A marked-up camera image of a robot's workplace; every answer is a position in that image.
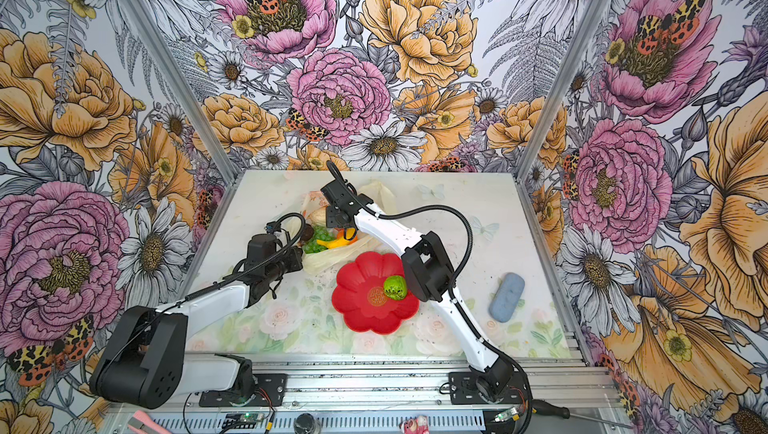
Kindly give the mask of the red flower-shaped plate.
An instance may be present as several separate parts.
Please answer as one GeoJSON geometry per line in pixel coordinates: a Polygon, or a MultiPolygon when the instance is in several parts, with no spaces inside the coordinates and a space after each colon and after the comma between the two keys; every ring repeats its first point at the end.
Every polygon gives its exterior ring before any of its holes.
{"type": "Polygon", "coordinates": [[[391,275],[404,277],[400,257],[374,251],[360,254],[338,271],[331,302],[350,330],[389,335],[417,314],[420,301],[409,289],[401,301],[384,294],[384,280],[391,275]]]}

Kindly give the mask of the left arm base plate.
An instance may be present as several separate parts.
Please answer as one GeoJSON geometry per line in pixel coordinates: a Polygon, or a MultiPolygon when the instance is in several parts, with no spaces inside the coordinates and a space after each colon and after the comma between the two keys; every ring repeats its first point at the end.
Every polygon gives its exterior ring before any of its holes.
{"type": "Polygon", "coordinates": [[[206,391],[198,404],[204,408],[281,407],[288,376],[285,373],[257,373],[245,391],[206,391]]]}

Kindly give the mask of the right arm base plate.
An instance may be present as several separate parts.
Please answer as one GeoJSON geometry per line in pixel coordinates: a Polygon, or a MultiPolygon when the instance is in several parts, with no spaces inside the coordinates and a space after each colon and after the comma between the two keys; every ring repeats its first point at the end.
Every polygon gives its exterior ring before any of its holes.
{"type": "Polygon", "coordinates": [[[521,405],[523,402],[523,379],[514,372],[505,387],[491,389],[489,381],[480,381],[475,371],[453,371],[448,373],[447,382],[441,391],[449,396],[452,405],[521,405]]]}

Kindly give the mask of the translucent cream plastic bag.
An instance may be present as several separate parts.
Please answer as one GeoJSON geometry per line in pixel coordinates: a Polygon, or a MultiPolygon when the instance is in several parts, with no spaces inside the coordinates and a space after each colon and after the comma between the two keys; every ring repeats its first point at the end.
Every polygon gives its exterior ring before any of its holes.
{"type": "Polygon", "coordinates": [[[284,175],[282,180],[290,188],[290,199],[294,200],[287,210],[300,212],[306,220],[306,227],[312,231],[310,240],[299,242],[307,274],[320,276],[335,266],[354,260],[359,254],[379,248],[380,242],[368,234],[358,233],[352,228],[328,227],[326,208],[329,202],[320,190],[301,190],[297,177],[284,175]]]}

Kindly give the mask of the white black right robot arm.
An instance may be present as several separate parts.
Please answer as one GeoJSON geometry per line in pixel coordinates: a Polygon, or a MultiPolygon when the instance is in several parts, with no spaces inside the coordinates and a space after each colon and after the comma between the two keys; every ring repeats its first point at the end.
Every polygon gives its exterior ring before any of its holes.
{"type": "Polygon", "coordinates": [[[328,202],[326,224],[354,228],[389,247],[401,258],[408,289],[422,302],[436,309],[448,324],[476,375],[476,391],[488,403],[499,402],[522,368],[493,345],[481,330],[460,295],[457,277],[468,264],[473,247],[472,229],[458,210],[430,204],[403,213],[386,214],[368,196],[356,193],[349,182],[338,177],[321,192],[328,202]],[[467,245],[458,266],[454,266],[440,236],[422,233],[402,220],[428,211],[443,211],[457,217],[467,231],[467,245]]]}

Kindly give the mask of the green fake lime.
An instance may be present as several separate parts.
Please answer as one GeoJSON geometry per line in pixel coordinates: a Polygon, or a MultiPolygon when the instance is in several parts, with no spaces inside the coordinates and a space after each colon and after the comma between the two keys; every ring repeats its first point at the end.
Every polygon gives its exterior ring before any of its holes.
{"type": "Polygon", "coordinates": [[[408,295],[406,280],[400,275],[388,276],[383,283],[384,294],[392,300],[401,301],[408,295]]]}

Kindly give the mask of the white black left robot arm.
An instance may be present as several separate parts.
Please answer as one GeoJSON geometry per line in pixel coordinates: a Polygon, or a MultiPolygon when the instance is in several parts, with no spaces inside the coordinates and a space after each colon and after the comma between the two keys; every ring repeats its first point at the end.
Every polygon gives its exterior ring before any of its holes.
{"type": "Polygon", "coordinates": [[[302,269],[302,255],[296,240],[257,234],[245,258],[220,281],[169,304],[127,309],[91,374],[91,393],[147,409],[204,392],[250,400],[256,392],[250,360],[230,354],[188,356],[187,343],[206,327],[275,295],[284,275],[302,269]]]}

